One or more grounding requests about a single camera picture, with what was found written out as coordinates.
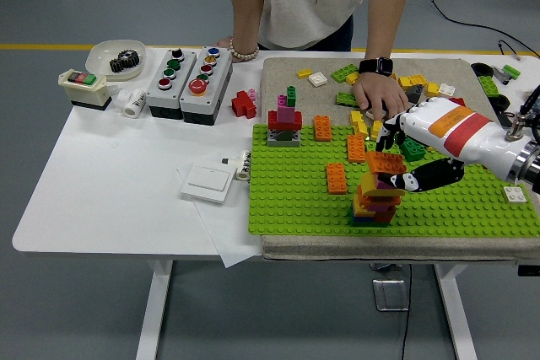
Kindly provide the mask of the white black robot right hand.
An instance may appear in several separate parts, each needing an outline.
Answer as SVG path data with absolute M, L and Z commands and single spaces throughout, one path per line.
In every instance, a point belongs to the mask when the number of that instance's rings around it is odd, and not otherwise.
M 467 164 L 481 164 L 500 180 L 521 180 L 539 192 L 539 145 L 527 136 L 511 141 L 498 123 L 449 99 L 428 98 L 384 122 L 375 150 L 401 145 L 406 137 L 445 157 L 404 174 L 377 175 L 387 185 L 430 191 L 460 181 Z

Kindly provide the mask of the person's left hand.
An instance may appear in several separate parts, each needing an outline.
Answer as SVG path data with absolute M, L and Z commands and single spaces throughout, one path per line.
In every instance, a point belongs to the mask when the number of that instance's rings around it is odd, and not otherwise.
M 408 97 L 397 81 L 377 73 L 362 73 L 352 93 L 361 110 L 368 110 L 371 105 L 376 121 L 392 118 L 408 108 Z

